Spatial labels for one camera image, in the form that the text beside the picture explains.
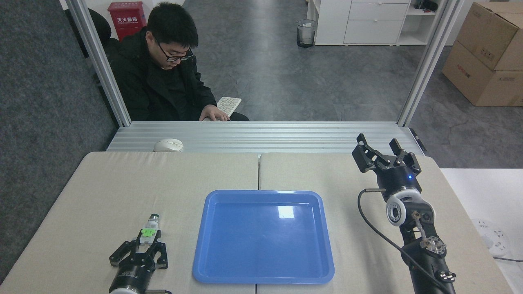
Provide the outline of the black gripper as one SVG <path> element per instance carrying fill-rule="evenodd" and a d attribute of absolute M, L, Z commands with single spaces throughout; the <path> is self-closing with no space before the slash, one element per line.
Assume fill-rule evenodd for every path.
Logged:
<path fill-rule="evenodd" d="M 390 169 L 385 169 L 387 159 L 368 145 L 364 134 L 359 134 L 356 140 L 357 145 L 352 152 L 355 163 L 362 173 L 376 170 L 378 187 L 385 189 L 385 192 L 382 192 L 384 200 L 388 200 L 393 194 L 403 189 L 422 191 L 416 179 L 416 176 L 421 173 L 417 158 L 415 154 L 402 149 L 397 139 L 392 139 L 389 143 L 396 156 L 393 161 L 393 165 L 396 167 Z"/>
<path fill-rule="evenodd" d="M 145 253 L 145 263 L 122 262 L 127 254 L 134 256 L 139 248 L 138 241 L 124 241 L 110 255 L 110 265 L 118 267 L 118 271 L 110 286 L 109 292 L 146 292 L 155 269 L 168 268 L 166 244 L 159 238 L 162 231 L 157 231 L 153 242 Z"/>

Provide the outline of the person's left hand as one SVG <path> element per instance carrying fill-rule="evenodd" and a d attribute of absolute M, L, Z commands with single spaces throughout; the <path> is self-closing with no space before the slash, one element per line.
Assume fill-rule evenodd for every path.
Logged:
<path fill-rule="evenodd" d="M 211 121 L 230 121 L 229 115 L 227 113 L 219 110 L 215 105 L 206 105 L 201 112 L 199 121 L 204 121 L 205 118 L 211 119 Z"/>

